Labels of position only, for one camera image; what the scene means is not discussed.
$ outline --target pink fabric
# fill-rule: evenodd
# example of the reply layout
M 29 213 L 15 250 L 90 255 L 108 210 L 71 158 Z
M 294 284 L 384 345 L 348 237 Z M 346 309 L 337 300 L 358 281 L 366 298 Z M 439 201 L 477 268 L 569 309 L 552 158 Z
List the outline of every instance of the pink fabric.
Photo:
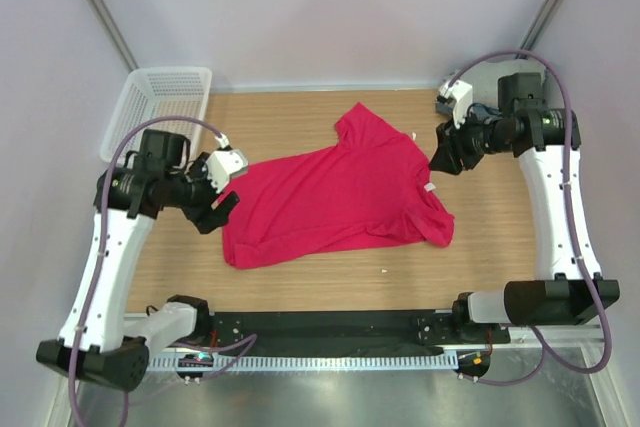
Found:
M 424 240 L 449 245 L 453 216 L 426 191 L 429 161 L 413 140 L 362 104 L 336 130 L 337 145 L 250 165 L 231 183 L 240 203 L 223 228 L 230 265 Z

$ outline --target garment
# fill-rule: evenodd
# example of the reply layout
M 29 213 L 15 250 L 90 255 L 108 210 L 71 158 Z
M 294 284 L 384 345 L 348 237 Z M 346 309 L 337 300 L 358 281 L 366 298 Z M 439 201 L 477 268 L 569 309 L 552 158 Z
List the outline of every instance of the garment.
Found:
M 336 130 L 337 145 L 250 165 L 231 182 L 240 203 L 223 228 L 227 263 L 250 269 L 314 252 L 449 245 L 453 216 L 427 191 L 429 161 L 413 140 L 362 104 Z

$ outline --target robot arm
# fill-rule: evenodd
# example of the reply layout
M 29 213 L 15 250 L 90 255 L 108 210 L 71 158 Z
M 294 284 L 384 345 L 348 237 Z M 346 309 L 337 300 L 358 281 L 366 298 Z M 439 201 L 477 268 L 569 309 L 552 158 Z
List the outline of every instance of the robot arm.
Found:
M 456 82 L 458 91 L 471 86 Z M 446 97 L 445 84 L 439 102 L 455 102 Z M 470 320 L 476 323 L 514 325 L 575 325 L 595 316 L 593 300 L 576 265 L 570 241 L 563 197 L 564 109 L 550 109 L 543 96 L 540 74 L 520 73 L 503 77 L 498 83 L 501 115 L 480 121 L 469 112 L 472 99 L 464 97 L 455 117 L 436 129 L 438 149 L 431 169 L 458 175 L 473 169 L 485 154 L 512 152 L 525 177 L 536 231 L 536 280 L 509 282 L 503 291 L 476 292 L 465 300 Z M 582 256 L 595 281 L 605 307 L 619 297 L 618 283 L 603 280 L 587 230 L 580 181 L 580 133 L 573 114 L 570 171 L 573 210 Z
M 237 195 L 231 192 L 215 208 L 212 204 L 231 179 L 246 172 L 248 162 L 242 152 L 231 149 L 226 137 L 218 141 L 218 150 L 201 154 L 187 170 L 186 165 L 180 167 L 184 152 L 189 152 L 186 137 L 145 130 L 140 151 L 127 154 L 125 166 L 116 169 L 106 213 L 99 211 L 104 188 L 101 177 L 94 202 L 98 209 L 94 234 L 80 288 L 58 338 L 40 343 L 39 362 L 68 374 L 69 352 L 99 255 L 102 215 L 109 216 L 107 248 L 81 338 L 78 378 L 130 391 L 142 379 L 149 358 L 177 339 L 201 339 L 210 334 L 208 305 L 192 297 L 172 297 L 158 312 L 126 328 L 124 314 L 142 246 L 164 207 L 181 208 L 202 234 L 228 222 Z

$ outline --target table surface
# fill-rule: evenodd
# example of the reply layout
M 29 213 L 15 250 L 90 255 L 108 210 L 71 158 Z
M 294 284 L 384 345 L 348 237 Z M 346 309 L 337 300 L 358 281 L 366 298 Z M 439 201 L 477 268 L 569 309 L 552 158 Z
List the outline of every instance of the table surface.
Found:
M 356 102 L 435 151 L 435 91 L 347 91 L 212 95 L 207 120 L 250 163 L 322 149 L 337 141 L 335 122 Z M 213 138 L 203 135 L 202 150 Z M 127 310 L 142 312 L 174 294 L 207 299 L 217 311 L 449 308 L 460 292 L 502 289 L 532 279 L 535 233 L 518 162 L 487 156 L 460 176 L 432 182 L 455 217 L 447 248 L 402 247 L 308 255 L 254 270 L 222 256 L 221 231 L 199 235 L 179 210 L 160 214 L 138 262 Z

